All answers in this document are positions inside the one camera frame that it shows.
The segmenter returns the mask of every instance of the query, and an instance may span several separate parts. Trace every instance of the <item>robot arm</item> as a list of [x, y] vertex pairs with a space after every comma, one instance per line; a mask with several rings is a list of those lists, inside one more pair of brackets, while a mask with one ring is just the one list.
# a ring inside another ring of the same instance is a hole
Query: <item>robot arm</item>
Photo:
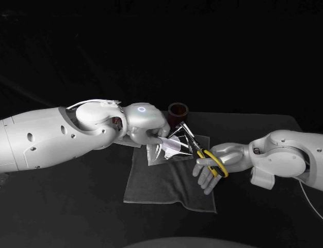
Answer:
[[126, 134], [142, 145], [157, 143], [150, 129], [160, 136], [170, 131], [149, 103], [123, 108], [117, 101], [88, 100], [15, 115], [0, 120], [0, 173], [54, 166], [107, 148]]
[[253, 167], [251, 183], [265, 189], [273, 189], [276, 176], [280, 176], [323, 191], [323, 134], [278, 130], [250, 145], [215, 146], [212, 153], [229, 172]]

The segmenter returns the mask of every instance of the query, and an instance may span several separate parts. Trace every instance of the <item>wire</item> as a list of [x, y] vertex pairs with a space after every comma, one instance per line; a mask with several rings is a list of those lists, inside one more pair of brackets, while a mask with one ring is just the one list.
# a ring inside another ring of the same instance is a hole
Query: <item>wire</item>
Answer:
[[[304, 191], [303, 185], [302, 185], [302, 190], [303, 190], [304, 196], [306, 196], [306, 198], [307, 198], [307, 200], [309, 200], [309, 196], [307, 196], [307, 193], [306, 193], [306, 191]], [[310, 204], [312, 208], [313, 208], [314, 211], [316, 211], [316, 208], [313, 207], [313, 204], [312, 204], [310, 200], [309, 200], [309, 204]]]

